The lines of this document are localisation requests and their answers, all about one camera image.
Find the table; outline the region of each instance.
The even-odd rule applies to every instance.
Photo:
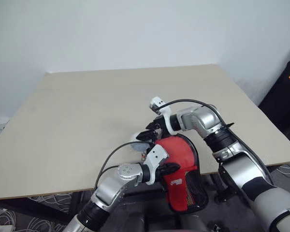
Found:
[[[213,104],[266,165],[290,162],[287,138],[217,65],[47,73],[0,135],[0,199],[92,188],[108,154],[156,117],[148,108],[155,96]],[[216,172],[205,142],[184,134],[201,173]],[[140,158],[123,149],[109,166]]]

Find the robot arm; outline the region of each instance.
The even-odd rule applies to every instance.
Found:
[[[219,119],[221,117],[215,108],[213,111],[213,106],[191,107],[171,115],[170,110],[159,110],[163,104],[160,98],[155,97],[150,105],[157,114],[163,114],[165,125],[168,126],[162,127],[169,130],[171,126],[169,134],[179,130],[196,130],[220,163],[219,173],[222,179],[235,193],[242,193],[265,230],[290,232],[290,193],[266,180],[266,171],[251,153],[251,149]],[[156,126],[163,119],[158,117],[151,126]]]
[[[155,182],[156,170],[168,158],[160,145],[155,145],[143,164],[122,164],[101,182],[91,199],[78,215],[75,215],[63,232],[96,232],[103,226],[110,213],[122,200],[130,185]]]

